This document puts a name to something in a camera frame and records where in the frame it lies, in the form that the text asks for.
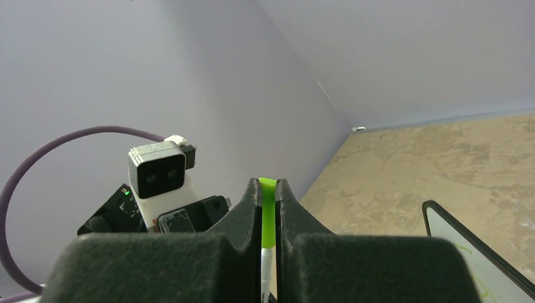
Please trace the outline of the white green whiteboard marker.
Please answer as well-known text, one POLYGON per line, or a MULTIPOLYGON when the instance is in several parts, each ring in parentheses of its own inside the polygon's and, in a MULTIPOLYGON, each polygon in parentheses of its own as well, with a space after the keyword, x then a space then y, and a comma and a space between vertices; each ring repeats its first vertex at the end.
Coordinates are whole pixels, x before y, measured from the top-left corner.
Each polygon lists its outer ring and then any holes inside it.
POLYGON ((274 248, 262 248, 261 249, 261 299, 260 303, 269 302, 270 284, 271 284, 271 267, 273 263, 274 248))

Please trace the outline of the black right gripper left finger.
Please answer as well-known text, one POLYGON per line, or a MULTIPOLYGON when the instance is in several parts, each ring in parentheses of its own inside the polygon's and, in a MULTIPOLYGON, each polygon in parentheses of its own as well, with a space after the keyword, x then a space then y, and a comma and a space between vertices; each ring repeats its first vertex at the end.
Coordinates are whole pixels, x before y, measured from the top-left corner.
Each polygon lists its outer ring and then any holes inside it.
POLYGON ((262 189, 201 233, 88 234, 63 251, 42 302, 259 302, 262 189))

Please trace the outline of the black-framed whiteboard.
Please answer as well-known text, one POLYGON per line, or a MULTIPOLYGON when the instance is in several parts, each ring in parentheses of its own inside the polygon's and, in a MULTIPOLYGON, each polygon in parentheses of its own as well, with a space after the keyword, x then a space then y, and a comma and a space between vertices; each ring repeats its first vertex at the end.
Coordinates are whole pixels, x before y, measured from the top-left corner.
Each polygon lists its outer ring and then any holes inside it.
POLYGON ((436 201, 422 203, 427 236, 463 256, 482 302, 534 302, 534 284, 436 201))

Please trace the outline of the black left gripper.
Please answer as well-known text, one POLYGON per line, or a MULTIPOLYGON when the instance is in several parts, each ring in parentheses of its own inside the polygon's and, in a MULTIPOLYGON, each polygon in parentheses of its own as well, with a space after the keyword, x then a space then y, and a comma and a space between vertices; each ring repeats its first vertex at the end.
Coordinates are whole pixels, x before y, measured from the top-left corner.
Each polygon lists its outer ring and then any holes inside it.
MULTIPOLYGON (((191 205, 160 215, 156 219, 158 232, 205 232, 229 211, 230 200, 210 196, 191 205)), ((123 184, 78 229, 77 234, 146 233, 146 226, 131 188, 123 184)))

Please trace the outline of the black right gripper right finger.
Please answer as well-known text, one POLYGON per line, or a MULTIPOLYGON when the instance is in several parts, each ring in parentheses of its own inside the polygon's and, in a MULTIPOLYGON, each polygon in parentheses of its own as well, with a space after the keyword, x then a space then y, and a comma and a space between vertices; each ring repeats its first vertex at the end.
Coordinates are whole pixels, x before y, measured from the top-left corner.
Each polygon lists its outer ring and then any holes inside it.
POLYGON ((276 184, 279 302, 479 302, 453 244, 429 237, 337 235, 276 184))

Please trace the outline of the green marker cap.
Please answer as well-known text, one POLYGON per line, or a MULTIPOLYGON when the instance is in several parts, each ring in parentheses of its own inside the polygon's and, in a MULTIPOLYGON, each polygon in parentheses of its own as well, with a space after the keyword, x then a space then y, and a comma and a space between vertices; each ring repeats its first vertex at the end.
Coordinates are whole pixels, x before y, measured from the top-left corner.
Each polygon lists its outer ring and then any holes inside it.
POLYGON ((262 237, 263 249, 270 249, 276 245, 276 183, 274 179, 259 178, 262 189, 262 237))

